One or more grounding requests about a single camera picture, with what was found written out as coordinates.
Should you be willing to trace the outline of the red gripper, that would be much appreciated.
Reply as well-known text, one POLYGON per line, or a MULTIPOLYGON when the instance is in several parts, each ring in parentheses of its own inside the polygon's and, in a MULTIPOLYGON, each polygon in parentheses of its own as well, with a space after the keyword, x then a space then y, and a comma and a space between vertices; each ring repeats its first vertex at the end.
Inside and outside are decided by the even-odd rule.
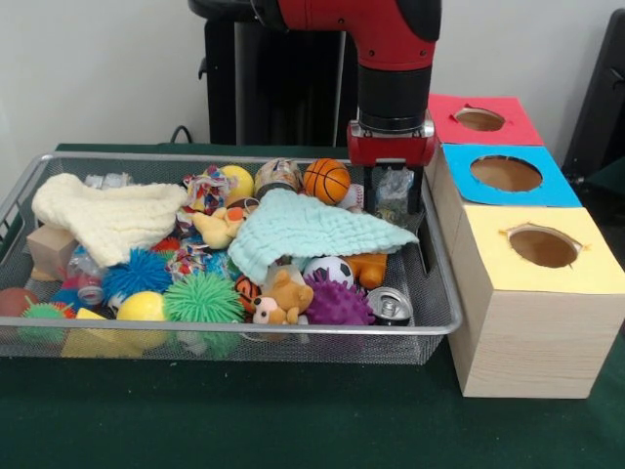
POLYGON ((427 166, 435 152, 436 131, 431 119, 413 132, 383 134, 361 127, 357 120, 351 120, 347 129, 347 144, 350 162, 363 167, 364 208, 367 213, 376 211, 376 190, 373 181, 374 166, 402 164, 413 173, 408 192, 407 211, 418 214, 421 210, 421 188, 423 167, 427 166))

